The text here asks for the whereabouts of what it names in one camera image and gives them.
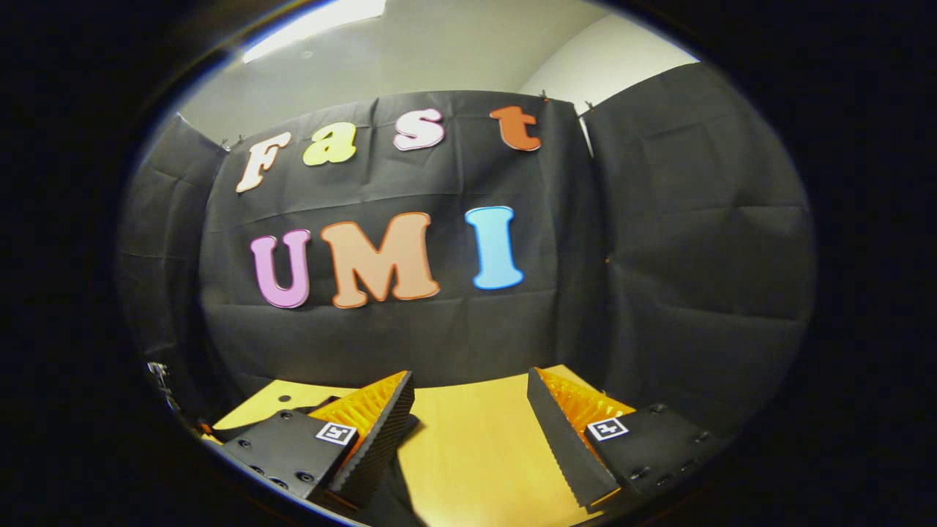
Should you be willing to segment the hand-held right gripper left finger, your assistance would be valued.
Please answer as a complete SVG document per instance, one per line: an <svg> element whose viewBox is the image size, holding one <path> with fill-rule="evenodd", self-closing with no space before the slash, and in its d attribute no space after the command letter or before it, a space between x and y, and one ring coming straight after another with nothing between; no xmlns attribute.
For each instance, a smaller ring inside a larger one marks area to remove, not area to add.
<svg viewBox="0 0 937 527"><path fill-rule="evenodd" d="M331 397L316 407L281 408L213 438L248 469L307 501L364 507L415 417L413 373Z"/></svg>

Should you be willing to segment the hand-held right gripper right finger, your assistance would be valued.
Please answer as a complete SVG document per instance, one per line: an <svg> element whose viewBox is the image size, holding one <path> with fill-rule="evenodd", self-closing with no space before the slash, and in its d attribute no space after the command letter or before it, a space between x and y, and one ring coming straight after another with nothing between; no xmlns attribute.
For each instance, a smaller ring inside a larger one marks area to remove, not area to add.
<svg viewBox="0 0 937 527"><path fill-rule="evenodd" d="M722 437L662 403L632 408L545 368L526 397L579 506L632 510L688 481Z"/></svg>

